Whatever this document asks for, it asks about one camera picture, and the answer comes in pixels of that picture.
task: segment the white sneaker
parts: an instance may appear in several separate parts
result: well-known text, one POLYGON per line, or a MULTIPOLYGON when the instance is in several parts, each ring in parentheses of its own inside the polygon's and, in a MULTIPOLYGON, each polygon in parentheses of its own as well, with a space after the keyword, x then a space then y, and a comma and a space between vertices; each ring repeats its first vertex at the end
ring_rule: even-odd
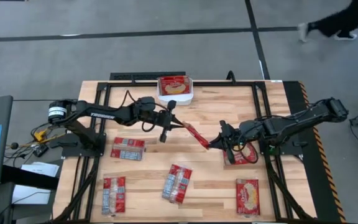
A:
POLYGON ((334 39, 336 40, 355 40, 356 38, 357 38, 357 34, 352 34, 352 33, 350 33, 350 37, 338 37, 337 34, 334 36, 334 39))
POLYGON ((301 23, 298 25, 298 33, 299 33, 299 39, 306 43, 308 40, 306 37, 308 36, 308 24, 307 23, 301 23))

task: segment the gray floor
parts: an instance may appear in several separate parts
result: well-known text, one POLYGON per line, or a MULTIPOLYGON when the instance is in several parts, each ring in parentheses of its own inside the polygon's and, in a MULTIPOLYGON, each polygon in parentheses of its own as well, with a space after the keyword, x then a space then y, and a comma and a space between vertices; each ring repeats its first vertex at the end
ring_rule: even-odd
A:
MULTIPOLYGON (((251 0, 258 27, 296 26, 347 2, 251 0)), ((0 37, 233 27, 250 27, 243 0, 0 1, 0 37)), ((293 31, 259 36, 271 79, 300 80, 311 101, 333 96, 350 117, 358 114, 358 39, 336 42, 312 33, 301 44, 293 31)), ((83 80, 167 70, 195 79, 222 79, 228 70, 237 79, 262 78, 251 32, 0 42, 0 95, 16 100, 8 142, 27 142, 47 118, 50 101, 40 100, 76 98, 83 80)), ((319 131, 347 221, 358 223, 358 142, 347 123, 322 124, 319 131)), ((41 160, 59 158, 59 150, 49 150, 41 160)))

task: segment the paper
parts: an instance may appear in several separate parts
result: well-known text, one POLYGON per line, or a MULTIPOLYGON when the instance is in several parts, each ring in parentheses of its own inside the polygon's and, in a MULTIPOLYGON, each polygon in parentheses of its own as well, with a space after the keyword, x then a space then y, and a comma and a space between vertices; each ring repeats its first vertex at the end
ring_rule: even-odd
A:
MULTIPOLYGON (((43 175, 55 177, 57 171, 59 170, 59 166, 53 164, 47 164, 43 162, 33 162, 31 165, 22 165, 21 169, 30 172, 35 172, 37 174, 43 174, 43 175)), ((49 196, 50 196, 50 190, 17 185, 15 186, 15 189, 13 191, 12 203, 45 205, 48 204, 49 196)))

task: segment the wooden tabletop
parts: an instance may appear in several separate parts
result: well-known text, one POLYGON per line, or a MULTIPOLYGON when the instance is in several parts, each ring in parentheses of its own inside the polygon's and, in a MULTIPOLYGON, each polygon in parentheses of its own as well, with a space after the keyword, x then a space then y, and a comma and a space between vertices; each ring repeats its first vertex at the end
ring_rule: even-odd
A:
MULTIPOLYGON (((97 84, 97 81, 83 82, 79 100, 93 102, 97 84)), ((283 83, 266 82, 266 86, 272 114, 282 116, 290 114, 283 83)), ((111 90, 109 106, 118 107, 126 90, 129 90, 134 98, 153 96, 157 99, 155 87, 114 87, 111 90)), ((226 120, 227 123, 238 127, 240 122, 256 118, 252 91, 248 86, 203 86, 194 87, 194 91, 195 96, 191 105, 177 106, 173 112, 179 120, 191 123, 207 140, 212 140, 220 132, 219 120, 226 120)), ((262 103, 261 93, 259 93, 259 99, 262 103)), ((90 125, 90 118, 79 120, 85 126, 90 125)), ((225 166, 222 151, 218 149, 207 151, 185 129, 170 131, 167 134, 166 143, 161 143, 158 142, 161 128, 157 127, 145 133, 140 126, 141 123, 125 127, 114 121, 106 122, 105 132, 108 140, 105 155, 99 164, 91 222, 275 220, 263 157, 260 157, 256 164, 225 166), (147 151, 143 160, 111 158, 109 153, 116 136, 146 140, 147 151), (162 198, 165 178, 172 164, 193 169, 186 196, 181 205, 170 203, 162 198), (106 217, 101 214, 103 177, 106 175, 126 177, 126 212, 118 213, 116 217, 106 217), (237 178, 259 179, 260 216, 245 218, 236 213, 235 180, 237 178)), ((259 151, 258 144, 256 142, 253 144, 259 151)), ((305 211, 315 217, 316 212, 303 164, 294 156, 282 156, 282 161, 289 191, 305 211)), ((70 202, 76 162, 77 158, 68 158, 63 163, 53 205, 55 217, 61 214, 70 202)), ((282 195, 278 189, 277 192, 284 217, 282 195)), ((87 196, 86 192, 81 204, 80 217, 85 215, 87 196)))

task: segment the person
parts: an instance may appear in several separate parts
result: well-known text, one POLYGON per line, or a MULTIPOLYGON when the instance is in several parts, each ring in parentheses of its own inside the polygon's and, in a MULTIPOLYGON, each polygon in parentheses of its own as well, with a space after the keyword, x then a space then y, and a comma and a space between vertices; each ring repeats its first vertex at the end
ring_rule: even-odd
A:
POLYGON ((358 26, 358 0, 352 0, 344 10, 324 19, 298 25, 299 38, 307 42, 307 36, 312 30, 319 30, 326 37, 335 34, 336 40, 355 40, 357 34, 352 31, 358 26))

